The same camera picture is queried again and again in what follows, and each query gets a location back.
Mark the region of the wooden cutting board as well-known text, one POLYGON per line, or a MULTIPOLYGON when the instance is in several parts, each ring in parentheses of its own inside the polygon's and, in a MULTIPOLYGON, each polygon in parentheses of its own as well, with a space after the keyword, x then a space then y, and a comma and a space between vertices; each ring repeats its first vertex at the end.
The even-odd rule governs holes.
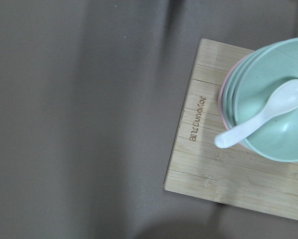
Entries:
POLYGON ((229 70, 249 49, 202 39, 190 76, 164 189, 298 220, 298 163, 275 162, 236 145, 217 148, 224 131, 217 99, 229 70))

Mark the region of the white ceramic spoon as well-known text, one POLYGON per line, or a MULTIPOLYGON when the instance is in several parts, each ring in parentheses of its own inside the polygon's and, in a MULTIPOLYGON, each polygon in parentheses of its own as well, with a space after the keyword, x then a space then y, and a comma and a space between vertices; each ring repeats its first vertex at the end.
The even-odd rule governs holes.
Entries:
POLYGON ((218 134, 214 144, 218 148, 229 148, 246 139, 274 117, 298 108, 298 79, 279 86, 268 98, 263 109, 247 121, 218 134))

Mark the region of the stacked green bowls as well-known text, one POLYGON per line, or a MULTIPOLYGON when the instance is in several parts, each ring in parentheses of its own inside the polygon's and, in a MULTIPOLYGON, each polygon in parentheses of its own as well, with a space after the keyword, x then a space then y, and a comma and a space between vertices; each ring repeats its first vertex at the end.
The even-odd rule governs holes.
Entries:
POLYGON ((226 132, 219 148, 241 144, 267 159, 298 162, 298 38, 263 47, 228 73, 218 97, 226 132))

